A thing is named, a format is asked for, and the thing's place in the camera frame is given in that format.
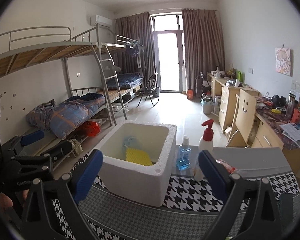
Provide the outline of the person's left hand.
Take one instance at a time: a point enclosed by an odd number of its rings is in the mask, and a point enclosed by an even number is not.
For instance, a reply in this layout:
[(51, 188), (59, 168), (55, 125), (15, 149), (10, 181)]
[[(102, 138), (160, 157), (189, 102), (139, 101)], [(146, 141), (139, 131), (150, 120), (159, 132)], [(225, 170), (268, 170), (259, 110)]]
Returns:
[[(19, 204), (25, 206), (28, 194), (29, 190), (24, 190), (22, 192), (16, 192), (12, 196), (16, 197)], [(4, 193), (0, 193), (0, 208), (7, 209), (9, 207), (13, 207), (13, 203), (13, 200), (9, 196)]]

